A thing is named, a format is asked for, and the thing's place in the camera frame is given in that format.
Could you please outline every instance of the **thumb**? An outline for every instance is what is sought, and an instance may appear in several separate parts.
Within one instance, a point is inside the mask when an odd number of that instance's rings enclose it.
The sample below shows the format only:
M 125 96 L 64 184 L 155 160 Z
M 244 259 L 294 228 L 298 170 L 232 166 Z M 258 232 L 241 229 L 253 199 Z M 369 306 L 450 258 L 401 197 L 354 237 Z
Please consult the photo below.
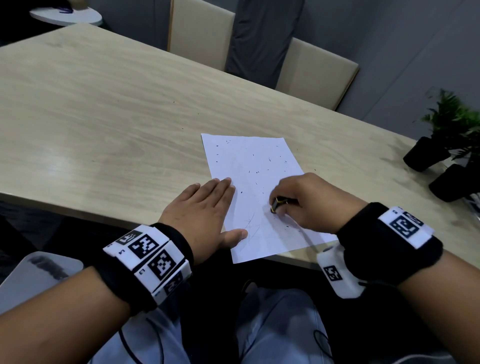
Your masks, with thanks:
M 248 231 L 245 229 L 234 229 L 224 231 L 220 234 L 220 248 L 231 249 L 237 246 L 241 240 L 248 236 Z
M 305 217 L 304 217 L 305 211 L 303 211 L 303 208 L 301 208 L 298 205 L 292 205 L 292 204 L 281 205 L 277 207 L 276 213 L 279 216 L 288 215 L 292 219 L 294 219 L 297 224 L 299 224 L 303 228 L 305 227 L 303 225 L 305 222 Z

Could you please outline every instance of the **person's left arm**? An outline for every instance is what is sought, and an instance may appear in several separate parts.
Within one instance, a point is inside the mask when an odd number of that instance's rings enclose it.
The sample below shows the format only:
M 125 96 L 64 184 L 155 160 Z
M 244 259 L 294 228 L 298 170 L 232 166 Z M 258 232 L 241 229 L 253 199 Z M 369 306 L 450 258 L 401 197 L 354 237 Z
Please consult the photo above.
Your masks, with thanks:
M 221 233 L 235 192 L 230 179 L 193 184 L 162 213 L 189 243 L 195 264 L 218 248 L 233 247 L 246 230 Z M 94 267 L 0 316 L 0 358 L 5 363 L 84 363 L 130 317 L 130 305 L 117 297 Z

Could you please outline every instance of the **black cable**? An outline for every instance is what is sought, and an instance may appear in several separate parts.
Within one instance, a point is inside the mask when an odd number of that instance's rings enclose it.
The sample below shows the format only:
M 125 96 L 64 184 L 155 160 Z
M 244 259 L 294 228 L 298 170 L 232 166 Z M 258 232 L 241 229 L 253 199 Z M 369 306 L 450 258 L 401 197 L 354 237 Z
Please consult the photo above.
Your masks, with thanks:
M 160 359 L 160 364 L 163 364 L 164 362 L 164 356 L 163 356 L 163 344 L 162 344 L 162 340 L 160 339 L 160 333 L 158 332 L 158 330 L 156 329 L 156 326 L 155 324 L 153 323 L 152 320 L 150 320 L 149 318 L 146 319 L 147 322 L 150 324 L 150 326 L 153 328 L 153 331 L 155 332 L 156 334 L 156 338 L 158 340 L 158 344 L 159 344 L 159 348 L 160 348 L 160 354 L 161 354 L 161 359 Z M 120 336 L 120 341 L 121 343 L 123 344 L 123 347 L 125 348 L 125 350 L 127 351 L 127 354 L 132 358 L 132 360 L 135 362 L 135 364 L 143 364 L 136 356 L 135 354 L 133 353 L 133 351 L 130 349 L 130 346 L 128 346 L 127 344 L 127 341 L 125 339 L 125 336 L 123 334 L 123 331 L 122 329 L 119 330 L 119 336 Z
M 330 359 L 333 359 L 332 355 L 331 355 L 330 353 L 327 353 L 327 352 L 322 348 L 322 346 L 320 345 L 320 343 L 318 342 L 316 333 L 319 333 L 320 335 L 322 335 L 322 336 L 327 340 L 328 347 L 330 348 L 330 343 L 328 342 L 328 337 L 327 337 L 323 332 L 321 332 L 320 330 L 313 330 L 313 338 L 315 339 L 315 342 L 317 343 L 317 345 L 318 345 L 318 347 L 320 348 L 320 350 L 323 351 L 323 353 L 324 353 L 326 356 L 328 356 Z

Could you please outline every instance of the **person's left hand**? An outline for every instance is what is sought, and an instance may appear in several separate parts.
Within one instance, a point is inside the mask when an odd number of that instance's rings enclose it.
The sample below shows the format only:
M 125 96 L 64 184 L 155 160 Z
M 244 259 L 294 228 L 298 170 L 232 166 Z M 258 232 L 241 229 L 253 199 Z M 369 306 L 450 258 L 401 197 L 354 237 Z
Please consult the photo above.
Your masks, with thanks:
M 162 212 L 158 222 L 177 229 L 192 248 L 195 264 L 208 259 L 219 248 L 233 248 L 245 239 L 245 229 L 222 231 L 235 187 L 230 178 L 217 178 L 202 187 L 188 186 Z

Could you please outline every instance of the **black pot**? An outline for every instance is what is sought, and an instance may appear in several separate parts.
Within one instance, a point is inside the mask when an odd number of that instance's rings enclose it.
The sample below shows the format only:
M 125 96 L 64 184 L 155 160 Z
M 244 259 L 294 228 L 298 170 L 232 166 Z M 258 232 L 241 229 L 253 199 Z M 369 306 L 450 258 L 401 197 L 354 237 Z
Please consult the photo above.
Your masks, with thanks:
M 436 141 L 423 136 L 403 157 L 403 161 L 413 170 L 423 172 L 428 167 L 447 159 L 449 156 L 450 153 L 443 146 L 437 144 Z
M 480 192 L 480 181 L 472 168 L 454 164 L 428 185 L 430 191 L 445 202 Z

